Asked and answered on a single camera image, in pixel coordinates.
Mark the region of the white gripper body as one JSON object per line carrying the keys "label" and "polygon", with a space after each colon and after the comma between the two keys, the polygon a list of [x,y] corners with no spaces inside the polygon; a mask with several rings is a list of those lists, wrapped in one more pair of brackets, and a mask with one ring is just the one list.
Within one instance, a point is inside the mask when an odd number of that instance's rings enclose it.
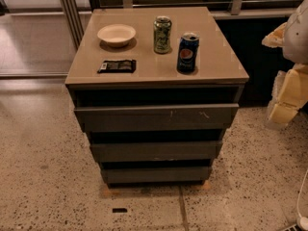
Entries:
{"label": "white gripper body", "polygon": [[295,64],[287,72],[279,70],[271,95],[277,103],[301,109],[308,102],[308,65]]}

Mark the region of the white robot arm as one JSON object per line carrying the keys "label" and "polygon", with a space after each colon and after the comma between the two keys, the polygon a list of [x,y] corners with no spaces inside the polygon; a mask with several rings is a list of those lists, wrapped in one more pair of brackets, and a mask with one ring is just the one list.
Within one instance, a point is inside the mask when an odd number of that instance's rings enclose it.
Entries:
{"label": "white robot arm", "polygon": [[281,47],[283,57],[294,63],[287,72],[279,70],[268,104],[266,126],[283,129],[308,102],[308,0],[304,0],[274,31],[264,37],[262,44]]}

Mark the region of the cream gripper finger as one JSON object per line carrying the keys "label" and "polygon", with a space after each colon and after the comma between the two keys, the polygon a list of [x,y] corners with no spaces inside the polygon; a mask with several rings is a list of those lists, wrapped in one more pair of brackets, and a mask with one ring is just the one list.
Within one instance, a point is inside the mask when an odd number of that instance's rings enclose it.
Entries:
{"label": "cream gripper finger", "polygon": [[280,106],[271,100],[267,107],[265,124],[268,128],[273,130],[284,129],[296,115],[297,110],[286,106]]}

